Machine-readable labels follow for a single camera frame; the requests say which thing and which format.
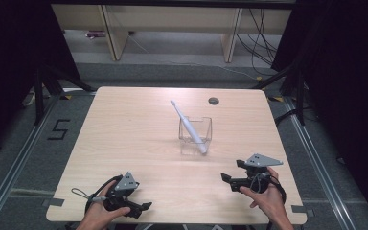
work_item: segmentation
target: gray floor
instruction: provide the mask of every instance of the gray floor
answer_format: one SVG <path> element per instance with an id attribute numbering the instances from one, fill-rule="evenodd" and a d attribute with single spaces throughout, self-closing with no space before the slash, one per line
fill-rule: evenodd
<path id="1" fill-rule="evenodd" d="M 184 82 L 184 86 L 191 87 L 195 86 L 191 81 L 202 80 L 206 71 L 208 78 L 212 78 L 214 74 L 211 75 L 211 73 L 216 71 L 219 76 L 217 82 L 208 84 L 203 81 L 202 85 L 225 87 L 228 86 L 226 85 L 227 78 L 231 78 L 233 84 L 228 87 L 245 88 L 254 85 L 256 77 L 259 76 L 250 68 L 252 64 L 260 68 L 259 70 L 264 70 L 265 74 L 274 73 L 272 70 L 262 69 L 268 66 L 257 58 L 254 58 L 252 62 L 251 55 L 243 49 L 240 43 L 237 43 L 233 61 L 225 63 L 218 34 L 135 33 L 129 39 L 122 59 L 115 62 L 111 59 L 104 38 L 89 39 L 85 37 L 85 33 L 67 31 L 64 35 L 78 65 L 82 80 L 94 84 L 93 86 L 99 86 L 95 84 L 143 85 L 144 82 L 149 86 L 171 86 L 173 83 L 168 79 L 169 75 L 181 79 L 188 75 L 189 81 Z M 278 45 L 279 36 L 268 38 L 274 46 Z M 265 49 L 259 48 L 259 52 L 268 58 Z M 163 69 L 167 76 L 159 76 L 157 65 L 164 66 Z M 113 73 L 117 71 L 122 71 L 126 75 L 114 75 Z M 163 82 L 154 81 L 155 77 Z M 279 96 L 279 85 L 279 82 L 269 85 L 265 90 L 266 95 Z M 85 95 L 73 96 L 71 100 L 57 102 L 50 119 L 43 128 L 45 131 L 38 137 L 38 143 L 34 146 L 0 212 L 0 229 L 64 229 L 62 227 L 64 223 L 50 222 L 45 218 L 47 208 L 42 206 L 42 202 L 53 196 L 92 100 L 93 96 Z M 284 103 L 269 102 L 269 105 L 273 118 L 287 111 Z M 335 161 L 337 151 L 332 140 L 328 138 L 326 130 L 321 126 L 320 120 L 316 118 L 313 111 L 305 111 L 305 118 L 310 138 L 320 153 L 322 162 L 333 179 L 335 188 L 349 210 L 357 229 L 368 229 L 366 200 L 347 169 Z M 34 119 L 34 107 L 27 106 L 16 115 L 12 125 L 2 136 L 0 140 L 3 143 L 0 149 L 0 185 L 34 128 Z M 68 129 L 67 135 L 63 141 L 49 141 L 49 137 L 58 135 L 51 131 L 58 119 L 70 120 L 69 123 L 63 124 L 63 128 Z M 303 203 L 308 210 L 314 213 L 309 216 L 304 228 L 343 229 L 291 119 L 283 120 L 278 130 Z"/>

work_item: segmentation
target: black mount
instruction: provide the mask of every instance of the black mount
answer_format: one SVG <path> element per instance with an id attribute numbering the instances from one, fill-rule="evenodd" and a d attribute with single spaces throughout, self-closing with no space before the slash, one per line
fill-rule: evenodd
<path id="1" fill-rule="evenodd" d="M 232 192 L 239 192 L 241 186 L 250 188 L 255 193 L 264 193 L 269 184 L 273 184 L 282 194 L 282 200 L 286 202 L 286 191 L 281 186 L 277 178 L 273 177 L 267 169 L 270 165 L 280 165 L 283 162 L 260 155 L 254 154 L 247 161 L 237 160 L 239 168 L 246 169 L 246 178 L 232 178 L 232 176 L 220 173 L 222 180 L 231 186 Z"/>
<path id="2" fill-rule="evenodd" d="M 103 206 L 107 211 L 129 207 L 130 212 L 126 214 L 125 217 L 138 219 L 142 211 L 148 210 L 151 206 L 151 202 L 140 205 L 128 200 L 128 197 L 139 186 L 139 183 L 134 181 L 130 172 L 127 172 L 125 176 L 115 176 L 114 179 L 116 183 L 113 184 L 106 193 L 106 200 L 103 202 Z"/>
<path id="3" fill-rule="evenodd" d="M 87 92 L 95 92 L 97 88 L 91 87 L 88 84 L 83 83 L 81 80 L 70 77 L 64 72 L 58 70 L 55 67 L 49 65 L 41 65 L 36 71 L 34 76 L 34 92 L 35 92 L 35 122 L 37 125 L 44 115 L 44 102 L 43 102 L 43 84 L 49 91 L 50 95 L 61 95 L 64 93 L 62 86 L 59 84 L 56 77 L 64 79 L 73 83 L 74 85 L 82 88 Z"/>

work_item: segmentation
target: table top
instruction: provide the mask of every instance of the table top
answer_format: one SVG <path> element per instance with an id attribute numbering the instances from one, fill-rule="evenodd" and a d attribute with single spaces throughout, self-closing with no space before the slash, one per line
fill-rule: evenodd
<path id="1" fill-rule="evenodd" d="M 219 103 L 212 105 L 210 98 Z M 175 100 L 186 116 L 212 118 L 212 142 L 206 155 L 182 155 Z M 81 221 L 86 199 L 71 192 L 95 193 L 109 178 L 131 172 L 138 189 L 129 200 L 152 202 L 135 223 L 267 223 L 251 199 L 231 191 L 220 173 L 245 178 L 236 160 L 259 153 L 284 162 L 273 166 L 287 192 L 286 210 L 293 224 L 306 222 L 288 160 L 265 93 L 250 89 L 101 87 L 91 104 L 80 135 L 50 206 L 51 221 Z"/>

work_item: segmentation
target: wire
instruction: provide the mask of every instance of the wire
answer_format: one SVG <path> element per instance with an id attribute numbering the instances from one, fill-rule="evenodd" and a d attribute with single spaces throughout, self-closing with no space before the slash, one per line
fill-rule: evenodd
<path id="1" fill-rule="evenodd" d="M 307 107 L 303 107 L 303 111 L 304 111 L 304 109 L 312 109 L 312 107 L 311 106 L 307 106 Z M 275 124 L 276 124 L 276 127 L 286 118 L 286 117 L 288 117 L 288 116 L 290 116 L 290 115 L 293 115 L 293 114 L 296 114 L 297 113 L 297 109 L 291 109 L 290 111 L 288 111 L 288 112 L 286 112 L 285 114 L 283 114 L 283 115 L 281 115 L 281 116 L 279 116 L 279 117 L 277 117 L 277 118 L 275 118 L 274 119 L 274 122 L 275 122 Z M 314 122 L 319 122 L 318 120 L 317 121 L 315 121 L 314 119 L 310 119 L 310 118 L 307 118 L 308 120 L 310 120 L 310 121 L 314 121 Z"/>
<path id="2" fill-rule="evenodd" d="M 81 197 L 84 197 L 86 199 L 89 198 L 89 195 L 88 194 L 86 194 L 83 190 L 78 189 L 78 188 L 72 188 L 71 189 L 71 193 L 73 193 L 75 195 L 78 195 L 78 196 L 81 196 Z"/>
<path id="3" fill-rule="evenodd" d="M 250 190 L 251 191 L 253 191 L 253 192 L 255 192 L 255 193 L 260 193 L 260 191 L 261 191 L 261 178 L 260 178 L 260 176 L 261 176 L 261 173 L 257 173 L 254 177 L 253 177 L 253 180 L 252 180 L 252 182 L 250 183 Z M 256 181 L 258 182 L 258 185 L 259 185 L 259 189 L 258 189 L 258 191 L 254 191 L 253 189 L 252 189 L 252 187 L 253 187 L 253 185 L 256 183 Z"/>
<path id="4" fill-rule="evenodd" d="M 199 64 L 199 63 L 195 63 L 195 62 L 181 63 L 181 62 L 175 62 L 175 61 L 170 61 L 170 60 L 165 60 L 165 62 L 180 64 L 180 65 L 199 65 L 199 66 L 207 66 L 207 67 L 217 67 L 217 68 L 223 69 L 223 70 L 228 71 L 228 72 L 232 72 L 232 73 L 240 74 L 240 75 L 245 75 L 245 76 L 249 77 L 250 79 L 257 80 L 257 78 L 254 78 L 254 77 L 252 77 L 252 76 L 250 76 L 250 75 L 248 75 L 244 72 L 231 70 L 231 69 L 219 66 L 219 65 L 206 65 L 206 64 Z"/>
<path id="5" fill-rule="evenodd" d="M 137 42 L 135 39 L 133 39 L 133 37 L 131 37 L 131 35 L 128 35 L 127 37 L 129 37 L 130 40 L 132 40 L 134 43 L 136 43 L 137 46 L 139 46 L 140 49 L 144 50 L 146 53 L 150 53 L 147 49 L 145 49 L 143 46 L 141 46 L 139 44 L 139 42 Z"/>
<path id="6" fill-rule="evenodd" d="M 261 9 L 260 26 L 258 25 L 258 22 L 257 22 L 255 16 L 253 15 L 253 12 L 252 12 L 251 9 L 249 9 L 249 12 L 250 12 L 250 15 L 252 16 L 253 22 L 254 22 L 257 30 L 258 30 L 258 36 L 257 36 L 256 40 L 253 39 L 250 35 L 248 35 L 248 37 L 254 42 L 254 47 L 252 49 L 252 66 L 254 68 L 254 60 L 253 59 L 254 59 L 254 56 L 257 56 L 256 55 L 257 52 L 255 52 L 255 49 L 256 49 L 256 46 L 257 45 L 259 45 L 259 46 L 261 46 L 261 47 L 263 47 L 263 48 L 266 49 L 269 60 L 267 60 L 266 58 L 264 58 L 261 55 L 257 56 L 257 58 L 263 60 L 264 62 L 268 63 L 269 65 L 273 65 L 273 59 L 274 59 L 275 56 L 273 55 L 272 52 L 277 52 L 277 49 L 273 45 L 271 45 L 270 42 L 268 42 L 267 39 L 265 38 L 265 23 L 264 23 L 264 20 L 265 20 L 265 10 L 264 9 Z M 260 37 L 264 41 L 264 46 L 259 44 L 259 38 Z"/>
<path id="7" fill-rule="evenodd" d="M 241 45 L 246 49 L 246 51 L 248 51 L 252 55 L 257 56 L 259 59 L 261 59 L 265 63 L 271 64 L 271 61 L 269 61 L 268 59 L 263 57 L 261 54 L 257 53 L 254 49 L 250 48 L 245 42 L 243 42 L 243 40 L 241 39 L 241 37 L 239 35 L 237 35 L 237 37 L 238 37 L 239 41 L 241 42 Z"/>

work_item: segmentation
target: hand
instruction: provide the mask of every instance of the hand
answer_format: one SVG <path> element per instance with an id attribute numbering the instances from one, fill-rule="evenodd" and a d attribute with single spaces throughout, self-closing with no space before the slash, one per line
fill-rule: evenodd
<path id="1" fill-rule="evenodd" d="M 103 190 L 100 192 L 99 196 L 105 196 L 108 189 L 116 183 L 115 180 L 108 183 Z M 107 225 L 120 216 L 126 215 L 130 212 L 129 207 L 123 207 L 115 211 L 107 211 L 104 208 L 103 202 L 93 202 L 82 219 L 77 230 L 102 230 L 106 229 Z"/>
<path id="2" fill-rule="evenodd" d="M 267 168 L 271 176 L 279 179 L 279 174 L 270 167 Z M 272 221 L 279 229 L 294 229 L 288 219 L 282 196 L 276 186 L 270 183 L 267 190 L 262 194 L 257 194 L 251 191 L 250 188 L 244 186 L 240 187 L 240 191 L 253 199 L 253 202 L 250 204 L 250 208 L 259 206 L 259 208 L 268 216 L 270 221 Z"/>

